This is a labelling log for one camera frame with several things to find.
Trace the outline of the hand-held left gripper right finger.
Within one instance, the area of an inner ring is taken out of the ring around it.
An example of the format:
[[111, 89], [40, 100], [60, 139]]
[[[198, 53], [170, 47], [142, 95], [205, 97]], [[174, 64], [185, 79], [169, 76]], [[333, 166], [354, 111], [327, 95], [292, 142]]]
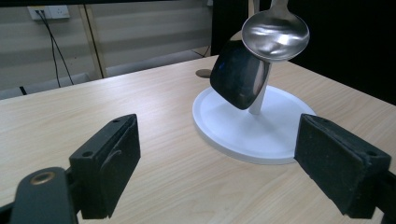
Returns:
[[392, 218], [391, 156], [330, 120], [302, 114], [294, 159], [351, 218]]

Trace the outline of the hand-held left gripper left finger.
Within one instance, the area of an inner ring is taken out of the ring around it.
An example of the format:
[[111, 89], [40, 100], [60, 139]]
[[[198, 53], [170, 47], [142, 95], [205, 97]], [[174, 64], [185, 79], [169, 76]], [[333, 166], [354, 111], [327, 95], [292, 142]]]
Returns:
[[85, 219], [111, 217], [140, 160], [137, 116], [111, 120], [70, 157], [78, 184], [78, 209]]

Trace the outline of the stainless steel spatula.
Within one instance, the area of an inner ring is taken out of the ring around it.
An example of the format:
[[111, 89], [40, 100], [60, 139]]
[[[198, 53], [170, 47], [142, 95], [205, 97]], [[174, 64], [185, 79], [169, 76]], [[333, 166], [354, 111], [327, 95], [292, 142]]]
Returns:
[[228, 41], [210, 76], [211, 87], [238, 109], [251, 107], [268, 77], [270, 63], [247, 50], [241, 40]]

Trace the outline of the steel ladle with wooden handle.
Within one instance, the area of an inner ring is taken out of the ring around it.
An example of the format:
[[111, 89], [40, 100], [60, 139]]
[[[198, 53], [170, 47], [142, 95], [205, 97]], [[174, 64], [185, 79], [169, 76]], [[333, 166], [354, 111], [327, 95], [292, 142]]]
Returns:
[[242, 41], [254, 56], [267, 62], [284, 62], [307, 47], [310, 31], [288, 9], [289, 0], [272, 0], [269, 9], [249, 17], [242, 27]]

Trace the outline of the black curtain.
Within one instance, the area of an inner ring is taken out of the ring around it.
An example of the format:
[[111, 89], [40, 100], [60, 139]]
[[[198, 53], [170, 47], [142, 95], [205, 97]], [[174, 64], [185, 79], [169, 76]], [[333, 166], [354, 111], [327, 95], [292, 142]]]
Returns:
[[396, 0], [289, 0], [310, 30], [291, 61], [396, 105]]

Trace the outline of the white wall socket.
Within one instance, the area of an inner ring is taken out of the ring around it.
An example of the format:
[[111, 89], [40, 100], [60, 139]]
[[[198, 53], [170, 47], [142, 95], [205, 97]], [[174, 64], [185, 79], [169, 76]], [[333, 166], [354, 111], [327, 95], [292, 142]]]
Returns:
[[34, 6], [28, 7], [27, 9], [33, 21], [39, 21], [41, 19], [62, 20], [70, 18], [70, 13], [66, 5]]

